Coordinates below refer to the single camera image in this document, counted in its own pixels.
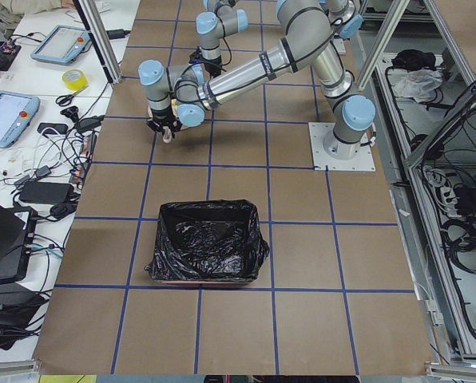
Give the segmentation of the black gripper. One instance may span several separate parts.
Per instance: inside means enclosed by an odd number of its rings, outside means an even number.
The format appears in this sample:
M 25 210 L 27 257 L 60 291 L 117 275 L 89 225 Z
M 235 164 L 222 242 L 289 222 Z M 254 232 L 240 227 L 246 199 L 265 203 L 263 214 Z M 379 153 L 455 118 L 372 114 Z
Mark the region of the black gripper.
M 211 78 L 218 77 L 225 71 L 221 57 L 213 59 L 205 58 L 200 47 L 189 55 L 189 63 L 202 64 Z
M 168 138 L 174 138 L 183 128 L 181 121 L 174 115 L 173 107 L 169 106 L 162 110 L 149 108 L 151 116 L 146 125 L 153 131 L 162 133 L 166 130 Z

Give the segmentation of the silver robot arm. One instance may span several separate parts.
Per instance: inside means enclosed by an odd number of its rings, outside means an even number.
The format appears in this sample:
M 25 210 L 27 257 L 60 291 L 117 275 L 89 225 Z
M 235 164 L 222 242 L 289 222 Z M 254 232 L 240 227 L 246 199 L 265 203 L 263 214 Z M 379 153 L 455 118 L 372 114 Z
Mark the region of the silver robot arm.
M 204 12 L 196 17 L 199 46 L 190 55 L 189 62 L 202 64 L 214 78 L 224 70 L 220 43 L 226 37 L 246 30 L 248 16 L 244 10 L 236 8 L 235 1 L 204 1 L 203 6 Z M 363 23 L 363 17 L 357 13 L 352 1 L 319 1 L 316 9 L 329 17 L 342 39 L 352 36 Z
M 206 1 L 204 7 L 196 18 L 201 63 L 166 67 L 147 60 L 138 67 L 151 130 L 168 143 L 176 132 L 202 124 L 206 112 L 286 73 L 311 67 L 335 116 L 333 129 L 323 138 L 325 152 L 337 160 L 357 154 L 375 106 L 358 93 L 354 75 L 344 68 L 333 43 L 335 36 L 349 38 L 362 25 L 352 1 L 278 1 L 276 17 L 284 30 L 279 42 L 208 80 L 203 72 L 220 66 L 221 41 L 245 30 L 248 18 L 233 1 Z

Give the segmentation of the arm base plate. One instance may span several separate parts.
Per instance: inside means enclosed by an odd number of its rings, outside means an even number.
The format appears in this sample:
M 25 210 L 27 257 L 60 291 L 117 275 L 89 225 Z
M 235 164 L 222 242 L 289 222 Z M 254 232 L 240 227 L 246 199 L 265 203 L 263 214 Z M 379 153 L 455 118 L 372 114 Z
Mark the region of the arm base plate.
M 375 172 L 371 142 L 364 133 L 361 141 L 344 144 L 334 136 L 334 123 L 309 122 L 313 168 L 316 171 Z
M 346 46 L 344 44 L 344 40 L 341 38 L 334 38 L 333 39 L 334 46 L 339 55 L 344 55 L 346 53 Z

